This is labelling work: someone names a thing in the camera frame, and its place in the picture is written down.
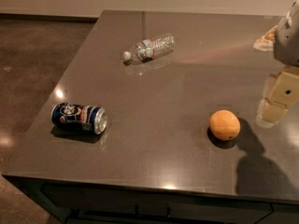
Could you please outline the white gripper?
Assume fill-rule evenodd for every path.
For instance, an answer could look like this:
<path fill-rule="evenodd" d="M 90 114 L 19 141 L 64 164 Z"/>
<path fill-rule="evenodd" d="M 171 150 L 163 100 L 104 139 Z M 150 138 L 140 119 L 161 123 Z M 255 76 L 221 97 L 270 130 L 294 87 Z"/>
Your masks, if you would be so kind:
<path fill-rule="evenodd" d="M 257 109 L 257 124 L 277 124 L 299 101 L 299 0 L 295 1 L 278 26 L 258 38 L 253 47 L 274 51 L 276 60 L 287 65 L 271 74 L 263 89 Z"/>

